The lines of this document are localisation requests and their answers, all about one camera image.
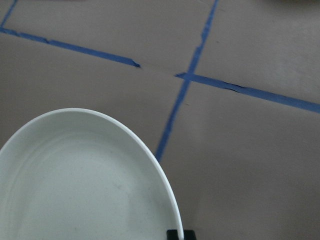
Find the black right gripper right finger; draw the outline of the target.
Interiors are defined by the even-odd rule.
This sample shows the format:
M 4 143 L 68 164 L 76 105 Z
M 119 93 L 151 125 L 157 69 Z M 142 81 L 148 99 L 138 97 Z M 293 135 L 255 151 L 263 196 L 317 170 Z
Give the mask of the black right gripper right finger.
M 192 229 L 184 229 L 183 230 L 184 234 L 184 240 L 197 240 L 196 233 Z

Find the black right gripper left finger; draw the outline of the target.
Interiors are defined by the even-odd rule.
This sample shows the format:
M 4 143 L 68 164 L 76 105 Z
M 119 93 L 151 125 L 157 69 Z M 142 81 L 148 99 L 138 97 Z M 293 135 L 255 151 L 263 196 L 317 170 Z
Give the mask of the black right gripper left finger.
M 167 240 L 178 240 L 178 230 L 177 229 L 168 229 L 166 231 Z

